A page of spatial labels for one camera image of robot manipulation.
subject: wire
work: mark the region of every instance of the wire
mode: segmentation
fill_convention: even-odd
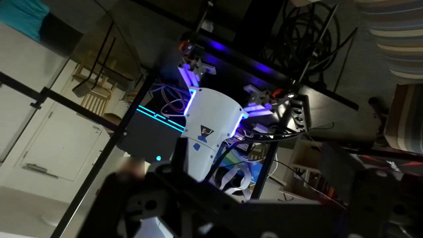
[[[308,131],[304,131],[303,135],[306,135],[306,136],[315,144],[315,147],[316,147],[319,151],[322,151],[322,150],[320,150],[322,144],[318,144],[318,142],[308,134]]]
[[[343,74],[344,74],[344,70],[345,70],[345,66],[347,66],[347,61],[348,61],[348,57],[349,57],[349,52],[352,51],[353,45],[355,45],[355,41],[356,41],[356,36],[357,36],[357,31],[359,28],[356,28],[353,31],[353,33],[351,35],[352,36],[352,40],[349,43],[349,47],[347,49],[347,53],[345,53],[345,57],[344,57],[344,61],[343,61],[343,66],[341,66],[341,70],[340,70],[340,74],[339,74],[339,78],[336,80],[336,84],[335,84],[335,88],[334,88],[334,93],[336,93],[336,90],[339,89],[339,85],[340,85],[340,81],[343,78]]]
[[[341,43],[341,27],[337,16],[334,16],[331,31],[328,29],[320,40],[327,21],[319,16],[323,11],[331,15],[332,8],[324,3],[289,8],[289,4],[285,3],[279,33],[265,48],[262,57],[279,65],[283,74],[295,80],[300,78],[304,66],[310,62],[306,80],[311,76],[320,76],[324,82],[323,73],[334,65],[337,53],[355,39],[357,29]]]
[[[236,142],[232,147],[226,148],[226,151],[216,159],[215,164],[212,166],[208,176],[205,177],[205,180],[211,180],[213,177],[213,175],[216,173],[216,171],[220,168],[221,163],[224,162],[224,159],[228,156],[228,154],[237,148],[240,144],[253,144],[253,143],[265,143],[265,142],[283,142],[283,140],[287,140],[287,139],[291,139],[291,138],[297,138],[298,135],[293,135],[293,136],[287,136],[287,138],[283,138],[283,139],[245,139],[245,140],[241,140],[241,142]]]
[[[277,171],[278,171],[278,167],[279,167],[279,159],[278,159],[278,151],[277,151],[277,154],[275,154],[275,160],[274,162],[277,162],[277,164],[275,164],[275,168],[274,168],[274,171],[271,172],[271,173],[269,173],[269,176],[267,177],[270,177],[270,176],[273,176]]]
[[[105,13],[111,19],[111,21],[114,23],[114,25],[117,27],[119,35],[122,36],[122,40],[125,43],[125,45],[130,49],[129,52],[134,56],[134,58],[139,60],[139,56],[135,53],[137,51],[133,51],[134,48],[129,44],[129,41],[125,39],[123,31],[121,29],[121,27],[118,25],[118,23],[115,21],[115,17],[110,13],[109,10],[105,8],[105,6],[102,6],[98,0],[94,0],[94,3],[102,8],[105,11]]]
[[[179,101],[183,102],[182,107],[175,107],[175,106],[172,105],[174,101],[171,101],[171,99],[168,98],[167,94],[171,94],[171,95],[172,95],[172,92],[175,92],[175,93],[178,94],[178,97],[175,97],[175,98],[178,98]],[[175,90],[174,88],[167,88],[167,86],[164,86],[164,88],[162,89],[162,93],[160,93],[160,94],[162,94],[162,98],[164,99],[164,102],[167,103],[167,106],[170,106],[174,111],[176,111],[176,113],[184,111],[185,103],[184,103],[184,98],[183,98],[183,95],[182,95],[182,93],[180,93],[179,90]]]
[[[339,205],[340,208],[343,209],[347,209],[345,205],[340,204],[339,201],[334,200],[332,197],[327,196],[326,193],[318,191],[315,187],[312,187],[303,176],[300,176],[293,167],[290,167],[289,164],[286,163],[282,163],[282,162],[277,162],[278,164],[282,164],[285,166],[287,170],[290,170],[291,172],[294,172],[294,175],[298,175],[298,176],[294,176],[294,177],[298,177],[300,179],[304,184],[307,184],[307,188],[312,189],[314,192],[319,193],[320,196],[331,200],[332,203],[335,203],[336,205]]]
[[[326,197],[327,200],[330,200],[330,201],[332,201],[332,203],[335,203],[337,207],[340,207],[340,208],[343,208],[343,209],[347,209],[347,207],[345,205],[343,205],[343,204],[340,204],[339,201],[336,201],[336,200],[334,200],[332,197],[330,197],[330,196],[327,196],[326,193],[323,193],[323,192],[320,192],[320,191],[318,191],[315,187],[312,187],[302,175],[299,175],[293,167],[290,167],[289,164],[286,164],[286,163],[282,163],[282,162],[279,162],[279,160],[274,160],[277,164],[282,164],[282,166],[285,166],[287,170],[290,170],[295,176],[294,177],[297,177],[297,179],[300,179],[304,184],[307,184],[307,188],[310,188],[310,189],[312,189],[315,193],[319,193],[320,196],[323,196],[323,197]],[[225,167],[230,167],[230,166],[238,166],[238,164],[246,164],[246,163],[256,163],[256,162],[250,162],[250,160],[248,160],[248,162],[240,162],[240,163],[233,163],[233,164],[228,164],[228,166],[225,166]]]
[[[174,105],[174,103],[176,103],[176,102],[182,102],[183,103],[183,106],[184,106],[184,109],[185,109],[185,103],[184,103],[184,101],[188,101],[188,99],[175,99],[175,101],[171,101],[170,103],[167,103],[166,106],[163,106],[162,109],[160,109],[160,114],[163,114],[163,115],[166,115],[166,117],[184,117],[184,115],[182,115],[182,114],[167,114],[167,113],[164,113],[164,110],[167,109],[167,107],[170,107],[171,105]]]

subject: black metal rod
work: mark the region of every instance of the black metal rod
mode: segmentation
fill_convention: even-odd
[[[28,88],[27,85],[11,78],[10,76],[6,76],[4,73],[0,72],[0,82],[12,88],[14,90],[27,95],[28,98],[32,98],[35,101],[40,99],[40,93]]]
[[[335,17],[335,13],[336,13],[337,10],[339,10],[339,6],[335,6],[335,7],[331,10],[330,16],[327,17],[326,24],[323,25],[323,29],[322,29],[322,32],[320,32],[320,35],[319,35],[319,37],[318,37],[318,41],[315,43],[314,52],[312,52],[311,56],[308,57],[308,61],[307,61],[307,64],[306,64],[306,66],[304,66],[304,69],[303,69],[303,72],[302,72],[300,78],[299,78],[298,81],[295,80],[295,81],[294,81],[294,85],[300,85],[300,84],[303,82],[303,80],[304,80],[304,77],[306,77],[306,74],[307,74],[307,72],[308,72],[310,64],[311,64],[311,61],[312,61],[312,57],[314,57],[314,54],[315,54],[315,52],[316,52],[316,49],[318,49],[318,45],[320,44],[320,41],[323,40],[323,37],[324,37],[326,33],[328,32],[330,24],[332,23],[332,19]]]
[[[148,94],[148,90],[151,89],[151,86],[154,85],[156,80],[156,74],[150,74],[143,85],[143,88],[141,89],[141,92],[138,93],[138,95],[135,97],[134,102],[131,103],[129,111],[126,113],[126,115],[123,117],[121,125],[118,126],[118,129],[115,130],[114,135],[111,136],[111,139],[109,140],[109,143],[106,144],[102,155],[98,158],[98,160],[96,162],[93,170],[90,171],[89,176],[86,177],[86,180],[84,181],[82,187],[80,188],[78,193],[76,195],[76,197],[73,199],[73,201],[70,203],[68,211],[65,212],[64,217],[61,218],[59,226],[56,228],[56,230],[52,234],[52,238],[60,238],[64,232],[67,230],[68,225],[70,224],[72,218],[74,217],[77,209],[80,208],[84,197],[86,196],[86,193],[89,192],[93,181],[96,180],[97,175],[101,172],[102,167],[105,166],[106,160],[109,159],[110,154],[113,152],[114,147],[118,144],[119,139],[122,138],[122,135],[126,131],[126,127],[129,126],[131,118],[134,117],[137,109],[139,107],[139,105],[142,103],[142,101],[145,99],[145,97]]]
[[[286,131],[286,129],[293,118],[291,115],[293,115],[293,107],[290,105],[286,105],[286,111],[283,113],[283,117],[279,122],[283,131]],[[275,154],[278,152],[278,144],[279,144],[278,142],[273,142],[267,150],[267,155],[263,162],[261,175],[257,180],[256,188],[252,195],[253,200],[257,200],[262,196],[263,188],[266,185],[266,180],[269,177],[269,171],[270,171],[271,166],[274,164]]]
[[[253,191],[252,200],[261,199],[261,195],[263,192],[263,188],[265,188],[265,184],[267,180],[269,171],[270,171],[271,166],[274,164],[277,152],[278,152],[278,142],[273,142],[269,147],[261,175],[260,175],[257,184],[256,184],[256,188]]]
[[[115,131],[118,129],[117,125],[106,121],[104,117],[100,117],[100,115],[94,114],[93,111],[82,107],[78,103],[74,103],[73,101],[69,101],[68,98],[63,97],[61,94],[59,94],[59,93],[56,93],[56,92],[53,92],[51,89],[45,88],[43,90],[43,94],[45,94],[48,98],[52,98],[53,101],[61,103],[63,106],[65,106],[65,107],[68,107],[68,109],[84,115],[85,118],[102,125],[106,129],[110,129],[113,131]]]
[[[98,52],[98,54],[97,54],[97,57],[96,57],[96,61],[94,61],[93,68],[92,68],[92,70],[90,70],[90,74],[89,74],[88,78],[84,80],[78,86],[81,86],[81,85],[84,85],[85,82],[90,81],[90,78],[92,78],[92,76],[93,76],[93,73],[94,73],[94,70],[96,70],[96,66],[97,66],[98,61],[101,60],[102,52],[104,52],[104,49],[105,49],[105,47],[106,47],[107,39],[109,39],[109,36],[110,36],[110,33],[111,33],[111,31],[113,31],[113,28],[114,28],[114,24],[115,24],[115,23],[111,23],[110,27],[109,27],[109,29],[107,29],[106,37],[104,39],[101,51]]]
[[[115,47],[115,43],[117,43],[117,37],[114,37],[114,40],[113,40],[113,43],[111,43],[111,45],[110,45],[109,51],[107,51],[106,58],[105,58],[105,61],[102,62],[101,72],[100,72],[100,73],[97,74],[97,77],[96,77],[96,81],[94,81],[93,89],[96,89],[96,86],[97,86],[98,81],[101,80],[101,76],[102,76],[102,73],[104,73],[104,70],[105,70],[105,66],[106,66],[106,64],[107,64],[107,60],[109,60],[109,57],[110,57],[111,51],[113,51],[113,49],[114,49],[114,47]]]

